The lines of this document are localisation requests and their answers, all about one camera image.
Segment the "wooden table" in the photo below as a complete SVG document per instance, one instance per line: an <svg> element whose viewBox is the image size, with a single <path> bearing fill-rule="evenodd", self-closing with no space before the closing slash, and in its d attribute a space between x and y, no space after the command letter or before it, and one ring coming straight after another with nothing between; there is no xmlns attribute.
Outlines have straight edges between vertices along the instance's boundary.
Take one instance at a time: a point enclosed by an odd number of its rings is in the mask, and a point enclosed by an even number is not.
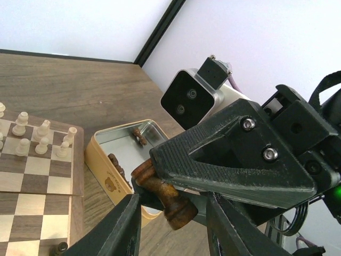
<svg viewBox="0 0 341 256"><path fill-rule="evenodd" d="M0 94L7 109L83 127L84 145L97 130L146 118L169 137L182 132L137 65L0 53ZM86 232L113 208L87 167L84 205ZM142 229L140 255L209 255L206 227L172 231L161 215Z"/></svg>

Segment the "chessboard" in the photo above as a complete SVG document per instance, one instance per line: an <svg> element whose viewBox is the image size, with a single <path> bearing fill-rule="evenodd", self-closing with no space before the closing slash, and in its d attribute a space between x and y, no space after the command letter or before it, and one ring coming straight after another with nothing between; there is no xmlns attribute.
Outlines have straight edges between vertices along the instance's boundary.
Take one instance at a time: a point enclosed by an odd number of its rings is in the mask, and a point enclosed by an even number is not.
<svg viewBox="0 0 341 256"><path fill-rule="evenodd" d="M61 242L73 245L82 212L77 196L0 193L0 256L49 256Z"/></svg>
<svg viewBox="0 0 341 256"><path fill-rule="evenodd" d="M0 192L31 194L84 194L84 131L77 127L74 142L69 146L66 157L58 157L56 152L72 125L50 121L46 136L49 139L45 154L37 154L39 144L33 137L43 118L29 116L26 132L23 136L12 133L18 113L5 111L0 119L3 134L3 148L0 150ZM30 141L26 156L15 155L15 149L21 139Z"/></svg>

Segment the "camera lens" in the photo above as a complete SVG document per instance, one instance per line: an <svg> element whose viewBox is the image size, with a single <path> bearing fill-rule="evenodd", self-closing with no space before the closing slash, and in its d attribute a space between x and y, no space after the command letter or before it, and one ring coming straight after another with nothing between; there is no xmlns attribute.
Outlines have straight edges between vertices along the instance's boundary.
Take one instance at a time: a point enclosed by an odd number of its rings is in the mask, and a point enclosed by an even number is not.
<svg viewBox="0 0 341 256"><path fill-rule="evenodd" d="M183 113L185 113L185 107L184 107L183 105L178 105L178 106L177 106L176 112L177 112L179 115L182 115Z"/></svg>
<svg viewBox="0 0 341 256"><path fill-rule="evenodd" d="M188 92L187 92L187 97L190 98L191 100L194 100L197 96L197 91L194 90L194 89L190 89Z"/></svg>

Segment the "yellow box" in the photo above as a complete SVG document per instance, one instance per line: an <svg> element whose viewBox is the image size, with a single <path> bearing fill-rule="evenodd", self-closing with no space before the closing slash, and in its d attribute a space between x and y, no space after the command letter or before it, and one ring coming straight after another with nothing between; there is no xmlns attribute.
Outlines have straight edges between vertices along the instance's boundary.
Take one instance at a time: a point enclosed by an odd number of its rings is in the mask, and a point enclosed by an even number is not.
<svg viewBox="0 0 341 256"><path fill-rule="evenodd" d="M132 135L135 128L139 128L146 138L146 146L140 145ZM126 180L130 181L131 172L149 158L149 150L166 140L167 135L150 119L97 131L85 149L85 163L112 202L117 205L133 191L114 167L108 154L113 153L116 156L125 171ZM144 227L161 212L142 206L141 213Z"/></svg>

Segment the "dark chess piece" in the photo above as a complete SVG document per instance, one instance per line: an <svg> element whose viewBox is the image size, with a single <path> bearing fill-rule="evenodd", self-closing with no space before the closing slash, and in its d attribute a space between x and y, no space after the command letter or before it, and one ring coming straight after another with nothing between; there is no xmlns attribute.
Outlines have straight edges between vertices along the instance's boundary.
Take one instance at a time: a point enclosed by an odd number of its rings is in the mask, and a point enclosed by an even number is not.
<svg viewBox="0 0 341 256"><path fill-rule="evenodd" d="M50 256L59 256L68 249L68 244L66 242L61 242L51 249Z"/></svg>
<svg viewBox="0 0 341 256"><path fill-rule="evenodd" d="M182 228L198 214L198 209L188 198L157 177L151 159L137 167L132 177L137 185L157 195L165 207L164 215L174 230Z"/></svg>
<svg viewBox="0 0 341 256"><path fill-rule="evenodd" d="M147 145L147 140L146 140L145 137L141 134L141 131L140 131L139 128L135 128L135 129L133 130L133 135L139 139L139 142L140 142L141 145L143 145L143 146Z"/></svg>
<svg viewBox="0 0 341 256"><path fill-rule="evenodd" d="M118 160L117 160L116 156L114 154L109 154L108 158L110 159L110 161L112 162L112 164L116 168L116 170L119 172L119 174L121 174L122 178L128 184L130 189L133 189L132 186L130 186L129 182L126 179L126 176L125 176L123 168L118 164Z"/></svg>

